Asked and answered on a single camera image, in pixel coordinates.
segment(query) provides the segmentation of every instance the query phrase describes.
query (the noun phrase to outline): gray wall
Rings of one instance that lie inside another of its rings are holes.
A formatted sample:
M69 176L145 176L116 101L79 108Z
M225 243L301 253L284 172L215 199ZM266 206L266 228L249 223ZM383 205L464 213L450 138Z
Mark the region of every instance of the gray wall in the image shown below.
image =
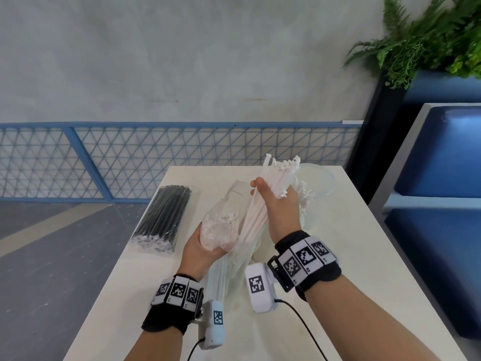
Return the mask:
M363 119L341 66L382 33L382 0L0 0L0 122Z

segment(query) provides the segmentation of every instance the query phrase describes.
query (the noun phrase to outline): wrist strap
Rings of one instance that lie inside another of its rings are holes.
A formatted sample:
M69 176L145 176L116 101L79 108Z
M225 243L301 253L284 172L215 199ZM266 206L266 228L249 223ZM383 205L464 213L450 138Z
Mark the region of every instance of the wrist strap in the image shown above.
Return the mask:
M316 282L332 281L341 274L332 251L318 237L309 236L302 230L283 238L276 244L276 249L280 255L269 260L269 268L286 292L295 286L303 300L304 291Z
M160 332L173 326L185 334L188 325L200 313L202 301L203 288L194 278L177 274L164 279L152 299L142 329Z

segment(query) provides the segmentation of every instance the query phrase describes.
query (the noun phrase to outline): white table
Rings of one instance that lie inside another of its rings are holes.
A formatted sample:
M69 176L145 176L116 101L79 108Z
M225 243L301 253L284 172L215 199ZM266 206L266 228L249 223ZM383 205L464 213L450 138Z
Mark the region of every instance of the white table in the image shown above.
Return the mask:
M319 221L310 234L318 235L339 257L342 272L366 295L410 329L440 359L466 360L441 319L395 251L368 207L340 166L327 169L336 178L334 193L325 197ZM173 257L147 254L128 244L107 279L64 361L122 361L141 333L141 323L161 279L177 269L183 245L205 212L226 193L235 179L250 181L260 167L169 168L162 185L186 185L193 194L178 232ZM307 303L295 291L278 295L291 302L314 333L329 361L339 355ZM193 360L321 359L297 316L280 304L274 312L253 313L247 289L226 305L224 346L197 349ZM184 336L182 360L197 341L197 327Z

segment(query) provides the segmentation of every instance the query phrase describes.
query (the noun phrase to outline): human hand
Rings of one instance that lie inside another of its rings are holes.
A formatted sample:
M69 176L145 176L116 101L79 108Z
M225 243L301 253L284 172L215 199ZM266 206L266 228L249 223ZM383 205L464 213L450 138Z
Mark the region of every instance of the human hand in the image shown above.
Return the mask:
M257 187L262 199L266 202L269 218L269 234L274 243L286 235L301 230L299 220L299 198L296 190L290 185L287 197L276 199L271 189L262 177L251 181L252 187Z
M182 252L182 260L180 261L177 273L183 273L192 276L197 281L209 272L212 264L225 255L227 252L223 249L216 248L208 251L201 245L201 226L202 222L197 226L196 230L187 240Z

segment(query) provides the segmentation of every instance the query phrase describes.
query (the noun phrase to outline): blue seat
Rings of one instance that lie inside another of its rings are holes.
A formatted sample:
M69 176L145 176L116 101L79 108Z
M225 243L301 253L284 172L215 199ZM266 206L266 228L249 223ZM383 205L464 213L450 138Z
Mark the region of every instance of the blue seat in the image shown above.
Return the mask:
M385 223L459 335L481 338L481 210L394 209Z
M481 108L432 108L394 186L401 195L481 197Z

